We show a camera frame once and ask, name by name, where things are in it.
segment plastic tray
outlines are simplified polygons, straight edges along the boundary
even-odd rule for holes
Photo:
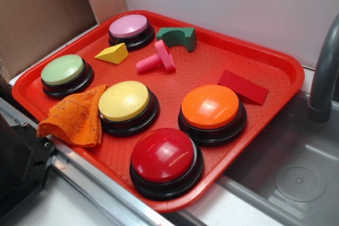
[[[94,56],[110,46],[108,43],[109,25],[117,18],[132,13],[146,16],[156,32],[163,27],[195,27],[198,40],[195,50],[187,52],[183,46],[171,47],[170,51],[176,64],[176,71],[171,73],[168,73],[163,66],[146,73],[138,73],[135,67],[136,62],[156,53],[153,43],[130,52],[129,57],[119,65],[95,59]],[[45,119],[49,109],[58,102],[43,93],[41,71],[47,63],[66,54],[77,54],[93,67],[95,78],[88,89],[100,84],[112,86],[125,80],[137,80],[149,87],[158,97],[160,116],[155,124],[145,132],[130,138],[115,138],[104,134],[100,147],[71,148],[161,213],[179,210],[196,201],[300,90],[304,82],[304,70],[301,64],[289,55],[159,14],[132,11],[107,20],[37,64],[18,79],[13,87],[13,96],[39,121]],[[129,176],[130,155],[134,145],[151,130],[166,127],[178,129],[177,117],[184,96],[198,86],[216,84],[225,69],[268,89],[269,93],[264,104],[244,103],[248,114],[247,126],[237,140],[221,147],[201,147],[205,166],[203,178],[189,193],[166,202],[152,201],[142,197],[134,188]]]

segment yellow triangular prism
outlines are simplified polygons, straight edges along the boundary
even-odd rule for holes
[[[128,57],[128,51],[125,43],[106,48],[95,56],[96,59],[104,60],[117,65],[120,64],[126,57]]]

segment red wooden block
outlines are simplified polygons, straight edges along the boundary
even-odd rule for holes
[[[249,80],[231,73],[228,70],[224,71],[218,84],[232,89],[236,94],[238,94],[240,99],[258,103],[260,105],[264,104],[269,92],[266,88],[250,82]]]

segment faucet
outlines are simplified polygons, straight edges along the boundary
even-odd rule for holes
[[[339,14],[329,28],[313,77],[311,94],[307,107],[307,117],[311,121],[323,123],[329,120],[338,72]]]

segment green button cap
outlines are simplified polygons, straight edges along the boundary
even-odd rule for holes
[[[65,55],[46,65],[41,72],[41,78],[47,85],[61,85],[78,76],[84,67],[80,56]]]

